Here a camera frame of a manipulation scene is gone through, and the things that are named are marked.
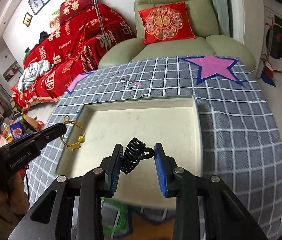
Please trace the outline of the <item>person's left hand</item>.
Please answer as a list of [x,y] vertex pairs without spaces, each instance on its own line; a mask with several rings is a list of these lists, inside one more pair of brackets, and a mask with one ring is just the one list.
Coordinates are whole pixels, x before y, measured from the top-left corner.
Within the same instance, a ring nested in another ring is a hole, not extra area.
[[24,177],[16,173],[10,180],[12,190],[0,190],[0,239],[8,239],[30,207]]

